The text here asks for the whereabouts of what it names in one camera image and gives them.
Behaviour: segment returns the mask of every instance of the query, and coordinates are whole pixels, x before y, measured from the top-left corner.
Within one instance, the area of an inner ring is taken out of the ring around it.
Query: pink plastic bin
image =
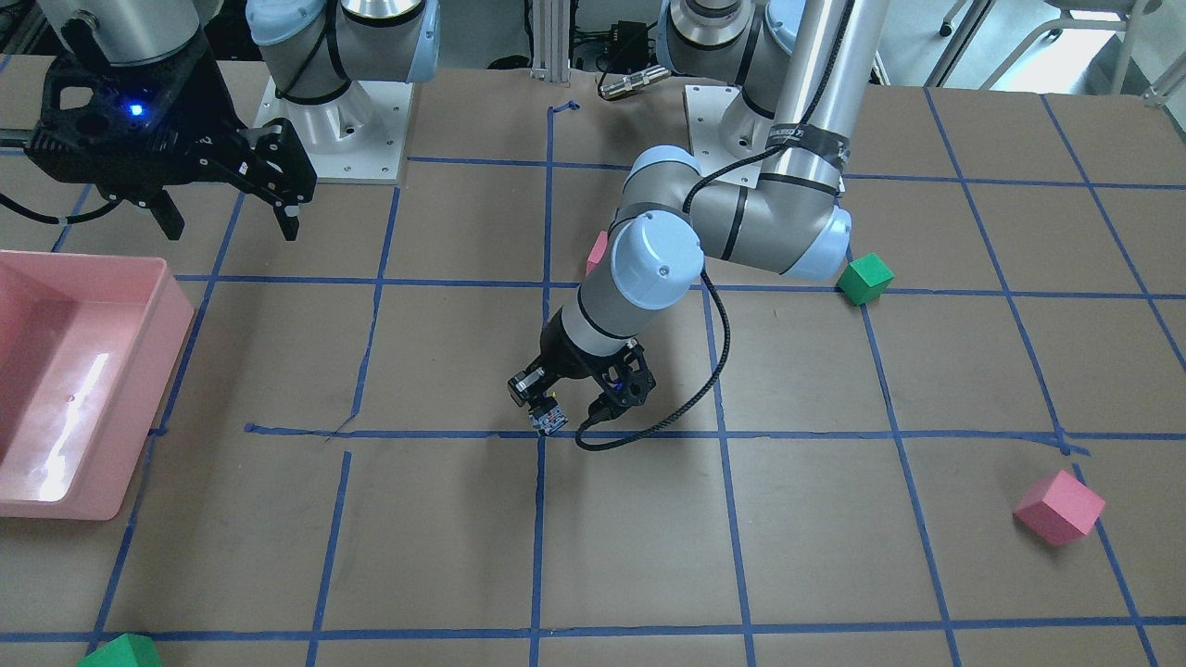
[[[165,260],[0,250],[0,515],[119,513],[192,317]]]

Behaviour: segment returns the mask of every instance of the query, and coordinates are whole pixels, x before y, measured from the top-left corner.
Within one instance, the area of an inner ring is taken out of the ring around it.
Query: blue tape grid
[[[1149,304],[1149,309],[1153,310],[1153,317],[1156,318],[1158,325],[1161,326],[1161,331],[1166,335],[1166,339],[1169,342],[1171,349],[1174,351],[1174,356],[1178,357],[1178,364],[1181,366],[1182,370],[1186,370],[1186,358],[1182,357],[1181,348],[1178,347],[1178,342],[1174,341],[1174,335],[1169,332],[1169,326],[1166,325],[1166,320],[1161,317],[1161,310],[1158,307],[1156,301],[1149,297],[1149,290],[1144,285],[1144,279],[1141,278],[1141,272],[1136,269],[1136,263],[1133,262],[1133,256],[1128,254],[1128,248],[1124,247],[1124,242],[1120,239],[1120,233],[1116,231],[1116,225],[1112,224],[1111,216],[1108,215],[1108,210],[1104,208],[1103,201],[1099,198],[1099,192],[1096,186],[1088,178],[1088,171],[1083,169],[1083,163],[1079,161],[1079,155],[1075,152],[1071,146],[1071,140],[1067,139],[1066,133],[1063,131],[1063,125],[1058,122],[1058,117],[1054,115],[1054,109],[1050,106],[1050,100],[1045,95],[1040,95],[1042,107],[1046,108],[1046,114],[1050,115],[1050,120],[1054,123],[1054,129],[1058,131],[1058,136],[1063,140],[1063,145],[1066,146],[1067,153],[1071,154],[1071,160],[1075,161],[1075,169],[1079,170],[1079,176],[1083,177],[1083,184],[1091,192],[1091,198],[1096,203],[1096,208],[1099,209],[1099,215],[1104,220],[1104,224],[1108,225],[1108,231],[1111,234],[1112,240],[1116,242],[1116,247],[1120,248],[1120,254],[1124,258],[1124,263],[1128,265],[1128,269],[1133,273],[1133,278],[1136,280],[1136,286],[1141,290],[1141,294],[1146,297]]]
[[[1072,464],[1075,470],[1075,476],[1080,483],[1086,485],[1088,481],[1083,477],[1083,469],[1079,468],[1078,463]],[[1133,599],[1133,591],[1128,587],[1128,582],[1124,579],[1124,573],[1120,568],[1120,559],[1116,558],[1116,551],[1112,550],[1111,540],[1108,538],[1108,531],[1104,529],[1104,522],[1102,519],[1096,519],[1096,532],[1099,533],[1099,542],[1103,544],[1104,553],[1108,555],[1108,564],[1111,565],[1112,574],[1116,577],[1116,585],[1120,586],[1120,593],[1124,598],[1124,606],[1128,608],[1129,621],[1134,628],[1136,628],[1136,636],[1141,640],[1141,646],[1144,648],[1144,656],[1149,660],[1149,667],[1158,667],[1158,658],[1153,654],[1153,644],[1149,643],[1149,634],[1144,631],[1144,621],[1141,618],[1141,614],[1136,610],[1136,602]]]
[[[9,57],[0,61],[0,71],[8,64]],[[945,131],[942,127],[942,121],[938,117],[938,113],[930,99],[930,94],[926,93],[927,101],[931,106],[932,113],[936,116],[936,122],[939,127],[940,134],[944,138],[944,142],[948,146],[949,154],[952,163],[956,164],[955,154],[951,151],[950,142],[946,140]],[[1141,280],[1131,258],[1128,255],[1116,233],[1115,227],[1111,224],[1111,220],[1108,216],[1107,210],[1103,208],[1097,190],[1099,189],[1134,189],[1134,190],[1186,190],[1186,185],[1147,185],[1147,184],[1117,184],[1117,183],[1092,183],[1088,178],[1082,164],[1079,163],[1077,155],[1071,147],[1065,133],[1063,132],[1060,125],[1052,109],[1050,109],[1048,103],[1046,103],[1045,97],[1044,104],[1046,104],[1047,112],[1051,116],[1052,122],[1056,125],[1059,135],[1061,136],[1067,150],[1071,152],[1076,165],[1083,176],[1083,183],[1066,183],[1066,182],[1040,182],[1040,180],[1007,180],[1007,179],[976,179],[965,178],[959,173],[957,166],[957,178],[949,177],[910,177],[910,176],[895,176],[895,174],[860,174],[850,173],[846,178],[849,179],[881,179],[881,180],[918,180],[918,182],[936,182],[936,183],[958,183],[968,193],[969,205],[973,207],[975,211],[975,202],[971,199],[970,191],[968,191],[968,184],[1002,184],[1002,185],[1042,185],[1042,186],[1065,186],[1065,188],[1086,188],[1091,191],[1097,205],[1099,207],[1101,214],[1104,217],[1109,230],[1112,233],[1114,240],[1121,248],[1126,261],[1129,263],[1130,271],[1137,280],[1141,288],[1139,294],[1126,294],[1126,293],[1073,293],[1073,292],[1013,292],[1008,290],[1007,284],[1003,281],[1003,274],[999,269],[999,275],[1002,279],[1001,291],[976,291],[976,290],[917,290],[917,288],[891,288],[887,293],[904,293],[904,294],[938,294],[938,296],[983,296],[983,297],[1005,297],[1010,299],[1013,297],[1034,297],[1034,298],[1085,298],[1085,299],[1141,299],[1149,303],[1153,309],[1159,324],[1162,326],[1163,332],[1167,336],[1171,345],[1174,349],[1175,355],[1179,361],[1182,362],[1182,355],[1173,336],[1169,333],[1165,325],[1163,319],[1160,317],[1156,303],[1158,300],[1186,300],[1184,294],[1156,294],[1150,293],[1146,288],[1143,281]],[[555,169],[594,169],[594,170],[614,170],[614,171],[626,171],[630,167],[624,165],[606,165],[606,164],[585,164],[585,163],[557,163],[553,160],[553,115],[566,108],[575,108],[573,106],[565,106],[559,109],[549,109],[548,121],[549,121],[549,135],[548,135],[548,159],[546,161],[536,160],[480,160],[480,159],[454,159],[454,158],[409,158],[410,161],[426,161],[426,163],[449,163],[449,164],[480,164],[480,165],[511,165],[511,166],[540,166],[548,171],[548,201],[546,203],[546,237],[550,237],[550,216],[551,216],[551,173]],[[0,157],[19,157],[21,153],[19,151],[0,151]],[[79,212],[89,191],[89,186],[83,189],[79,198],[75,205],[74,212]],[[212,297],[215,286],[218,282],[298,282],[298,284],[363,284],[374,285],[376,290],[375,297],[375,310],[372,312],[372,325],[371,332],[368,342],[368,352],[370,345],[374,341],[374,318],[378,313],[378,303],[381,300],[382,287],[384,285],[413,285],[413,286],[476,286],[476,287],[533,287],[543,288],[544,291],[544,303],[543,303],[543,315],[547,316],[548,312],[548,291],[555,287],[575,287],[576,284],[567,282],[550,282],[548,269],[550,268],[550,242],[544,246],[544,267],[546,274],[542,282],[525,282],[525,281],[467,281],[467,280],[402,280],[402,279],[387,279],[383,277],[384,267],[383,263],[387,260],[388,252],[390,249],[391,234],[395,224],[395,210],[397,205],[398,191],[396,190],[393,197],[391,215],[389,217],[388,230],[384,239],[384,250],[381,256],[381,266],[375,280],[369,279],[351,279],[351,278],[300,278],[300,277],[243,277],[243,275],[229,275],[223,277],[219,274],[219,269],[223,259],[229,247],[231,236],[234,234],[235,224],[237,222],[240,210],[243,203],[243,196],[241,195],[236,202],[235,210],[231,215],[231,220],[228,223],[227,233],[223,237],[223,243],[219,248],[218,256],[209,275],[183,275],[178,277],[179,280],[185,281],[202,281],[206,282],[206,291],[203,297],[202,305],[197,311],[197,316],[186,342],[185,350],[183,352],[181,362],[178,368],[178,374],[171,387],[166,408],[161,418],[161,424],[157,428],[153,428],[148,444],[144,455],[142,464],[142,476],[140,485],[136,490],[135,501],[129,515],[128,525],[125,529],[125,535],[121,541],[120,551],[116,558],[116,563],[113,566],[111,576],[107,591],[104,593],[103,603],[101,605],[98,616],[96,618],[94,630],[89,633],[0,633],[0,643],[11,642],[87,642],[89,649],[94,649],[101,641],[111,640],[121,631],[109,631],[106,630],[107,616],[110,611],[110,605],[114,599],[115,591],[119,585],[119,579],[126,563],[128,548],[133,539],[135,526],[139,516],[139,510],[141,501],[144,498],[145,489],[147,485],[148,474],[151,470],[152,453],[155,446],[155,439],[158,436],[164,434],[167,430],[168,419],[172,414],[173,407],[177,402],[177,396],[181,387],[181,382],[185,377],[185,373],[189,367],[189,362],[192,357],[193,348],[198,333],[202,328],[202,323],[205,318],[205,313]],[[63,242],[65,241],[69,228],[63,230],[55,243],[53,249],[59,250]],[[986,243],[989,244],[987,234],[982,234]],[[812,292],[812,291],[834,291],[830,287],[790,287],[790,286],[751,286],[751,285],[726,285],[719,286],[721,291],[774,291],[774,292]],[[710,303],[707,297],[707,292],[702,291],[702,298],[706,307],[706,317],[710,317]],[[862,309],[863,318],[866,322],[867,335],[871,343],[871,349],[874,350],[875,358],[879,358],[875,333],[872,326],[872,320],[869,319],[867,309]],[[1019,329],[1024,330],[1020,323],[1020,317],[1018,318]],[[715,363],[715,341],[712,326],[708,328],[709,337],[709,361]],[[1037,366],[1037,357],[1032,357],[1034,362],[1035,371],[1040,374],[1040,368]],[[364,360],[359,367],[359,382],[358,390],[364,386],[365,380],[365,366],[366,366],[366,354],[364,354]],[[1136,610],[1135,603],[1131,601],[1131,595],[1128,591],[1127,584],[1123,578],[1123,573],[1120,570],[1120,564],[1115,557],[1111,548],[1110,540],[1107,536],[1104,527],[1102,523],[1097,525],[1099,529],[1102,541],[1104,542],[1105,552],[1108,553],[1109,561],[1112,566],[1114,573],[1117,578],[1117,584],[1121,586],[1122,593],[1124,595],[1126,603],[1129,606],[1128,617],[1065,617],[1065,618],[993,618],[993,620],[951,620],[945,612],[940,614],[944,616],[942,621],[904,621],[904,622],[892,622],[892,623],[805,623],[805,624],[753,624],[748,620],[747,609],[747,593],[745,591],[745,578],[744,578],[744,564],[741,560],[740,542],[738,539],[737,531],[737,516],[735,507],[732,502],[732,478],[731,470],[728,466],[728,439],[745,439],[745,438],[759,438],[759,437],[772,437],[772,438],[879,438],[888,439],[893,438],[899,447],[900,458],[904,464],[904,474],[907,477],[908,487],[911,487],[912,502],[916,504],[916,517],[919,521],[920,536],[924,544],[927,545],[929,541],[925,534],[925,523],[922,520],[922,507],[917,502],[917,491],[913,489],[912,475],[908,469],[908,460],[905,456],[905,450],[901,445],[904,439],[911,438],[1022,438],[1051,446],[1066,447],[1063,438],[1084,438],[1084,439],[1110,439],[1110,440],[1174,440],[1174,442],[1186,442],[1186,433],[1099,433],[1099,432],[1061,432],[1060,427],[1057,426],[1053,433],[1012,433],[1012,432],[982,432],[982,431],[901,431],[897,428],[897,419],[893,415],[893,406],[890,402],[888,386],[886,383],[884,370],[879,367],[879,376],[882,382],[882,392],[887,400],[887,414],[891,415],[891,431],[890,432],[831,432],[831,433],[810,433],[810,432],[744,432],[744,431],[727,431],[725,428],[723,421],[723,409],[721,404],[720,387],[718,386],[714,390],[714,399],[718,408],[718,431],[708,432],[672,432],[670,437],[684,437],[684,438],[712,438],[715,437],[721,443],[722,453],[722,474],[726,479],[726,493],[727,503],[729,508],[729,521],[731,521],[731,536],[733,540],[734,559],[738,576],[739,586],[739,598],[742,605],[742,623],[740,625],[708,625],[708,627],[675,627],[675,625],[656,625],[656,627],[643,627],[643,628],[617,628],[617,627],[586,627],[586,628],[569,628],[569,629],[557,629],[547,630],[542,629],[540,625],[540,601],[542,597],[542,539],[543,539],[543,491],[544,491],[544,453],[546,446],[544,440],[538,438],[534,432],[427,432],[427,431],[356,431],[347,433],[324,433],[317,431],[300,431],[300,430],[285,430],[285,428],[267,428],[255,425],[248,425],[248,431],[266,433],[266,434],[332,434],[334,437],[342,438],[485,438],[490,436],[506,437],[506,438],[536,438],[538,456],[537,456],[537,489],[536,489],[536,522],[535,522],[535,545],[533,555],[533,614],[531,614],[531,628],[509,628],[509,629],[466,629],[466,630],[454,630],[454,629],[426,629],[426,630],[331,630],[325,631],[320,629],[320,620],[324,617],[325,603],[329,596],[329,580],[330,574],[332,574],[333,558],[336,553],[337,535],[340,528],[342,509],[344,506],[345,490],[349,481],[349,469],[350,469],[350,453],[345,452],[343,457],[343,469],[342,478],[338,489],[338,496],[334,504],[333,521],[331,525],[331,535],[329,545],[326,548],[326,560],[323,571],[323,580],[319,591],[318,606],[314,615],[313,629],[310,631],[267,631],[267,633],[236,633],[236,631],[171,631],[171,633],[159,633],[152,635],[157,641],[301,641],[310,642],[310,659],[308,665],[315,661],[317,642],[330,641],[330,640],[412,640],[412,639],[530,639],[533,643],[533,667],[537,665],[538,660],[538,639],[541,636],[546,637],[567,637],[567,636],[595,636],[595,637],[616,637],[616,636],[670,636],[670,635],[738,635],[741,634],[746,637],[746,649],[747,649],[747,662],[748,665],[754,665],[752,637],[754,635],[761,634],[799,634],[799,633],[861,633],[861,631],[935,631],[943,630],[949,637],[949,646],[952,649],[952,658],[956,663],[958,663],[958,655],[955,648],[952,630],[967,630],[967,629],[1006,629],[1006,628],[1054,628],[1054,627],[1134,627],[1141,637],[1142,646],[1146,648],[1146,653],[1149,658],[1150,665],[1156,665],[1156,659],[1153,655],[1152,647],[1149,646],[1147,634],[1144,633],[1146,627],[1163,627],[1163,625],[1186,625],[1186,616],[1148,616],[1142,617]],[[358,400],[356,393],[355,406],[357,409]],[[617,437],[623,433],[619,432],[604,432],[598,433],[602,437]],[[1075,453],[1088,455],[1089,452],[1083,447],[1077,447],[1070,445],[1070,450]],[[1076,474],[1082,479],[1082,470],[1078,464],[1075,465]],[[938,574],[933,567],[933,557],[929,557],[929,565],[932,567],[932,580],[936,584],[936,595],[939,601],[940,610],[944,608],[942,599],[942,587],[938,582]]]
[[[338,554],[338,534],[342,532],[342,510],[346,506],[346,487],[350,484],[350,462],[353,455],[342,452],[342,475],[338,478],[338,494],[333,501],[333,519],[330,522],[330,539],[325,546],[325,561],[321,566],[321,584],[317,591],[317,608],[313,610],[313,630],[308,640],[308,652],[305,654],[305,667],[317,665],[317,648],[320,642],[321,624],[325,621],[325,605],[330,599],[330,579],[333,577],[333,560]]]
[[[1063,439],[1066,432],[1063,430],[1063,425],[1058,420],[1058,412],[1054,409],[1054,400],[1050,394],[1050,387],[1046,386],[1046,376],[1042,374],[1041,366],[1038,363],[1038,354],[1034,351],[1033,342],[1029,339],[1029,332],[1026,331],[1025,323],[1021,322],[1021,312],[1018,310],[1016,300],[1013,293],[1009,291],[1009,282],[1005,278],[1005,271],[1001,268],[1001,261],[996,256],[996,250],[993,248],[993,241],[988,237],[988,229],[984,227],[984,221],[980,216],[980,208],[976,205],[976,201],[971,196],[971,188],[968,186],[968,182],[964,179],[963,169],[959,166],[959,159],[956,157],[955,147],[951,145],[951,139],[948,136],[948,131],[943,126],[943,119],[939,117],[939,110],[935,106],[935,100],[931,97],[931,91],[923,89],[923,94],[926,96],[926,104],[931,109],[931,115],[935,117],[935,125],[938,127],[939,136],[943,139],[943,146],[948,151],[948,157],[951,159],[951,166],[956,171],[956,177],[959,179],[959,186],[963,189],[964,197],[968,199],[968,207],[971,209],[973,218],[976,221],[976,228],[980,230],[980,236],[984,241],[984,248],[988,250],[988,259],[993,262],[993,269],[996,272],[996,279],[1001,284],[1001,291],[1005,292],[1005,299],[1009,304],[1009,311],[1013,313],[1013,320],[1016,324],[1018,333],[1021,336],[1021,343],[1026,348],[1026,355],[1029,356],[1029,364],[1034,369],[1034,374],[1038,376],[1038,386],[1041,389],[1042,399],[1046,401],[1046,411],[1050,413],[1051,424],[1054,426],[1054,436]]]
[[[223,234],[222,244],[218,247],[218,255],[215,258],[215,265],[210,271],[211,277],[217,277],[218,272],[222,269],[223,260],[227,258],[227,249],[230,248],[231,236],[235,234],[235,225],[238,223],[238,216],[243,210],[244,199],[246,195],[242,193],[240,193],[240,196],[235,199],[235,208],[232,209],[230,220],[227,223],[227,231]],[[88,636],[88,654],[98,647],[100,641],[104,636],[107,617],[111,611],[111,603],[115,601],[115,591],[119,589],[120,577],[123,574],[123,566],[127,564],[128,551],[132,547],[132,539],[135,535],[140,517],[140,507],[145,497],[145,490],[148,488],[148,478],[151,477],[149,474],[152,471],[152,456],[153,451],[157,449],[157,438],[159,434],[168,430],[168,423],[173,415],[173,408],[177,406],[177,398],[181,392],[181,382],[185,380],[185,375],[190,368],[190,361],[193,358],[193,349],[197,345],[198,333],[202,331],[203,322],[205,322],[206,311],[210,306],[210,299],[213,297],[217,281],[213,279],[206,281],[206,290],[202,297],[202,305],[198,306],[193,325],[190,328],[190,336],[185,342],[181,360],[178,362],[177,375],[173,379],[173,385],[170,387],[168,398],[165,400],[165,409],[161,412],[160,424],[157,428],[154,428],[154,434],[149,436],[148,444],[145,447],[144,462],[141,464],[140,487],[136,489],[135,501],[133,501],[132,512],[128,515],[128,523],[123,529],[123,539],[120,541],[120,551],[116,553],[115,564],[111,566],[111,574],[108,578],[107,590],[103,593],[103,602],[100,604],[98,614],[95,617],[95,627]]]
[[[853,250],[848,250],[848,261],[853,261]],[[898,462],[906,481],[906,491],[910,495],[910,504],[914,512],[914,525],[918,527],[918,536],[923,545],[923,555],[926,558],[926,568],[931,574],[931,587],[935,589],[935,602],[939,610],[943,634],[948,640],[948,652],[951,654],[951,665],[961,667],[959,646],[956,643],[955,627],[951,624],[951,612],[948,610],[946,595],[943,592],[943,582],[939,579],[939,566],[935,560],[935,550],[931,548],[931,538],[926,531],[926,517],[923,514],[923,502],[918,497],[918,485],[914,483],[914,472],[910,465],[910,457],[906,453],[906,443],[898,426],[898,414],[893,408],[893,398],[890,395],[890,382],[886,379],[885,366],[881,363],[881,348],[878,345],[878,337],[873,330],[873,320],[869,318],[868,305],[861,305],[861,319],[865,322],[865,335],[869,341],[869,351],[873,354],[873,366],[878,370],[878,383],[881,386],[881,398],[886,404],[886,417],[890,420],[890,430],[893,433],[894,446],[898,450]]]
[[[716,330],[713,326],[713,309],[707,290],[700,291],[704,309],[704,328],[708,331],[708,371],[716,368]],[[757,667],[758,655],[753,644],[753,620],[750,615],[750,587],[745,578],[745,559],[741,553],[741,531],[738,525],[737,496],[733,493],[733,464],[729,458],[729,438],[725,425],[725,401],[720,381],[713,386],[713,402],[716,408],[716,438],[721,452],[721,476],[725,481],[725,512],[729,521],[729,546],[733,550],[733,572],[738,584],[738,604],[741,608],[741,636],[745,642],[746,667]]]

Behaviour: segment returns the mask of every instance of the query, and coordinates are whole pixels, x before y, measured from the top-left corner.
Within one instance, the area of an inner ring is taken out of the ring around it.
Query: black cable
[[[766,148],[760,153],[754,153],[748,158],[742,158],[731,165],[722,166],[721,169],[714,171],[713,173],[706,176],[704,178],[701,178],[700,180],[696,182],[695,185],[691,186],[691,190],[688,190],[688,196],[684,197],[683,199],[683,207],[682,207],[683,212],[686,214],[691,212],[691,199],[696,196],[697,192],[707,188],[710,183],[713,183],[718,178],[725,176],[726,173],[735,169],[741,169],[746,165],[752,165],[753,163],[760,163],[766,158],[771,158],[773,155],[777,155],[778,153],[782,153],[785,150],[786,150],[786,144],[780,144],[772,148]]]
[[[828,64],[823,69],[823,76],[820,77],[820,85],[816,88],[816,94],[811,97],[811,103],[808,104],[808,110],[803,112],[803,120],[799,125],[805,125],[811,121],[811,115],[815,114],[815,109],[820,106],[820,100],[823,99],[824,89],[828,88],[828,80],[831,78],[831,68],[836,64],[836,57],[840,56],[840,44],[844,40],[844,31],[848,30],[848,19],[853,15],[854,0],[848,0],[844,2],[844,13],[840,15],[840,27],[836,28],[836,42],[831,45],[831,53],[828,55]]]
[[[650,438],[655,433],[658,433],[659,431],[675,424],[681,417],[683,417],[689,409],[691,409],[693,406],[700,402],[700,399],[704,398],[704,394],[710,392],[713,389],[713,386],[716,385],[718,380],[720,380],[721,371],[725,370],[725,362],[728,361],[729,358],[729,344],[732,342],[733,333],[729,329],[728,315],[726,315],[725,312],[725,304],[721,301],[721,296],[716,293],[716,286],[713,285],[713,281],[708,279],[707,271],[700,272],[700,280],[704,284],[704,288],[708,290],[708,294],[713,298],[713,303],[716,305],[716,312],[721,315],[721,330],[723,331],[722,343],[721,343],[721,357],[716,361],[716,368],[713,369],[713,374],[708,377],[708,381],[704,382],[704,386],[701,387],[695,395],[688,399],[688,402],[680,406],[678,409],[667,415],[662,421],[656,423],[650,428],[644,428],[643,431],[639,431],[625,438],[619,438],[617,440],[611,440],[608,443],[586,443],[584,438],[585,432],[588,431],[589,427],[594,425],[592,420],[586,419],[576,428],[576,436],[574,437],[574,439],[576,440],[576,446],[586,451],[600,452],[620,447],[623,445],[629,445],[630,443],[642,440],[643,438]]]
[[[625,42],[621,43],[621,46],[618,47],[618,55],[614,56],[613,59],[610,61],[610,64],[607,64],[604,70],[601,70],[601,78],[597,80],[597,96],[598,97],[605,100],[605,95],[601,95],[601,84],[605,83],[605,77],[610,74],[610,70],[613,69],[614,63],[617,63],[618,59],[621,58],[621,55],[626,52],[626,46],[630,46],[631,44],[633,44],[636,40],[638,40],[639,37],[642,37],[644,34],[650,34],[650,32],[652,30],[655,30],[655,26],[657,26],[657,25],[659,25],[659,21],[655,21],[655,23],[648,25],[646,28],[644,28],[642,32],[635,33],[633,37],[631,37],[630,39],[627,39],[627,40],[625,40]]]
[[[34,210],[27,209],[27,208],[18,204],[17,202],[12,201],[11,198],[8,198],[7,196],[5,196],[4,193],[0,193],[0,205],[5,207],[6,209],[8,209],[8,210],[11,210],[11,211],[13,211],[13,212],[15,212],[18,215],[27,217],[28,220],[32,220],[32,221],[36,221],[36,222],[43,222],[45,224],[77,224],[79,222],[88,222],[88,221],[95,220],[97,217],[103,217],[104,215],[107,215],[107,214],[111,212],[113,210],[115,210],[115,207],[119,207],[120,202],[117,202],[117,201],[116,202],[104,202],[102,207],[98,207],[97,209],[95,209],[93,211],[84,212],[84,214],[78,214],[78,215],[69,215],[69,216],[65,216],[65,217],[53,217],[51,215],[39,214],[39,212],[34,211]]]
[[[334,2],[326,4],[325,23],[321,24],[321,32],[317,36],[317,42],[313,44],[313,47],[310,49],[308,53],[305,56],[305,59],[301,61],[300,66],[296,68],[296,74],[293,75],[293,80],[288,82],[288,85],[286,85],[283,90],[281,90],[280,85],[276,84],[276,100],[285,100],[288,97],[288,94],[292,93],[293,88],[296,88],[296,84],[300,83],[300,77],[305,76],[305,70],[307,70],[310,63],[313,62],[313,57],[317,56],[317,52],[321,50],[321,44],[325,44],[325,38],[327,37],[330,31],[331,11],[337,11],[337,5]]]

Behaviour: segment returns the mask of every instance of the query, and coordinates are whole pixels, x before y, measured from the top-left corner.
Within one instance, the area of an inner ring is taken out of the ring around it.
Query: pink cube
[[[593,249],[589,250],[589,259],[585,261],[585,275],[593,273],[597,265],[601,263],[605,259],[606,246],[610,244],[610,235],[602,230],[597,235],[597,242],[593,243]]]
[[[1047,542],[1061,546],[1088,536],[1103,509],[1104,498],[1059,470],[1031,487],[1013,515]]]

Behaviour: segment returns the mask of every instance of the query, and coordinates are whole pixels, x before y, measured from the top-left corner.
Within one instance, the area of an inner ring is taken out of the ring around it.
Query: black tape label
[[[814,125],[776,125],[770,128],[766,148],[789,146],[810,151],[831,166],[844,171],[848,165],[848,138]]]

